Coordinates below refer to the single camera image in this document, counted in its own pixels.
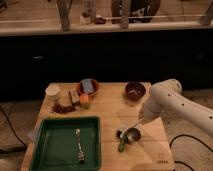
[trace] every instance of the small bowl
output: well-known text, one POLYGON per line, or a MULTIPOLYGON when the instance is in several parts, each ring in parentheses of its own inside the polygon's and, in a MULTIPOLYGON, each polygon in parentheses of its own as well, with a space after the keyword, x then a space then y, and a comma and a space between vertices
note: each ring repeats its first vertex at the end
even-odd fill
MULTIPOLYGON (((92 85, 93 85, 93 88, 94 88, 94 92, 88 94, 90 98, 93 97, 99 89, 99 83, 95 79, 92 79, 92 85)), ((77 90, 79 95, 85 94, 84 91, 83 91, 83 85, 82 85, 81 81, 77 84, 76 90, 77 90)))
POLYGON ((132 101, 138 101, 146 93, 146 88, 139 82, 130 82, 125 87, 126 96, 132 101))

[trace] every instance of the black cable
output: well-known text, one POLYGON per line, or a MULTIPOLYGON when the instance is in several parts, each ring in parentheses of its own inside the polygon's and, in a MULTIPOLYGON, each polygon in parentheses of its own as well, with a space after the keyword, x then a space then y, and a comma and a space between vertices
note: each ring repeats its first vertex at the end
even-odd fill
POLYGON ((191 166, 189 166, 188 164, 186 164, 185 162, 176 160, 175 163, 182 164, 182 165, 188 167, 191 171, 194 171, 194 169, 191 166))
MULTIPOLYGON (((192 135, 187 135, 187 134, 181 134, 181 135, 177 135, 175 136, 172 141, 170 142, 169 144, 169 147, 172 148, 172 144, 174 143, 174 141, 177 139, 177 138, 180 138, 180 137, 190 137, 190 138, 193 138, 195 140, 197 140, 198 142, 200 142, 201 144, 203 144, 207 149, 209 149, 211 152, 213 152, 213 149, 211 149, 210 146, 208 146, 206 143, 204 143, 202 140, 200 140, 199 138, 197 137, 194 137, 192 135)), ((182 161, 175 161, 175 163, 178 163, 178 164, 183 164, 184 166, 188 167, 191 171, 194 171, 194 169, 188 165, 187 163, 185 162, 182 162, 182 161)))
POLYGON ((200 142, 201 144, 203 144, 203 145, 204 145, 206 148, 208 148, 211 152, 213 152, 213 149, 211 149, 211 147, 208 146, 206 143, 204 143, 202 140, 200 140, 199 138, 196 138, 196 137, 194 137, 194 136, 192 136, 192 135, 187 135, 187 134, 181 134, 181 135, 178 135, 178 136, 174 137, 174 138, 172 139, 172 141, 170 142, 170 144, 169 144, 170 148, 172 148, 173 142, 174 142, 177 138, 180 138, 180 137, 190 137, 190 138, 193 138, 193 139, 197 140, 198 142, 200 142))
POLYGON ((3 113, 3 115, 5 116, 5 118, 7 119, 7 122, 9 123, 10 128, 11 128, 13 134, 15 135, 15 137, 24 145, 24 147, 27 147, 27 145, 26 145, 26 144, 18 137, 18 135, 16 134, 16 132, 15 132, 15 130, 13 129, 13 126, 12 126, 12 124, 11 124, 9 118, 7 117, 6 112, 4 111, 4 109, 3 109, 3 107, 2 107, 1 105, 0 105, 0 110, 1 110, 1 112, 3 113))

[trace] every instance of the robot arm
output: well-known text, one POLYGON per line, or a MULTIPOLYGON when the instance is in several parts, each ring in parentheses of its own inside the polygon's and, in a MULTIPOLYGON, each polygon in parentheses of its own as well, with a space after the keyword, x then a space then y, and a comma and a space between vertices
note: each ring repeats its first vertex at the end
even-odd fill
POLYGON ((162 108, 169 107, 213 137, 213 110, 188 100, 180 95, 181 92, 181 84, 175 79, 154 84, 149 99, 140 111, 142 123, 154 120, 162 108))

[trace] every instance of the green tray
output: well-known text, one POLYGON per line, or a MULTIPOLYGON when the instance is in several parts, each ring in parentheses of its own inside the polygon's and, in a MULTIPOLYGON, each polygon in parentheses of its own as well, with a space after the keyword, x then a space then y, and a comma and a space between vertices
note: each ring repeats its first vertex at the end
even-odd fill
POLYGON ((44 119, 38 131, 30 171, 96 171, 101 167, 100 119, 44 119), (81 130, 84 163, 78 162, 75 129, 81 130))

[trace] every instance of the fork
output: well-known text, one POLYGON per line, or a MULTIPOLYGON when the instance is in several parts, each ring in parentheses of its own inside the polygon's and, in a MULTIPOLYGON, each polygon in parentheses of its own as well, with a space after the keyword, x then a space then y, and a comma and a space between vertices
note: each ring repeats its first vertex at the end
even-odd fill
POLYGON ((82 151, 82 147, 81 147, 81 138, 80 138, 81 131, 80 131, 80 129, 76 129, 75 133, 77 135, 77 143, 78 143, 78 161, 83 162, 85 160, 85 158, 84 158, 84 152, 82 151))

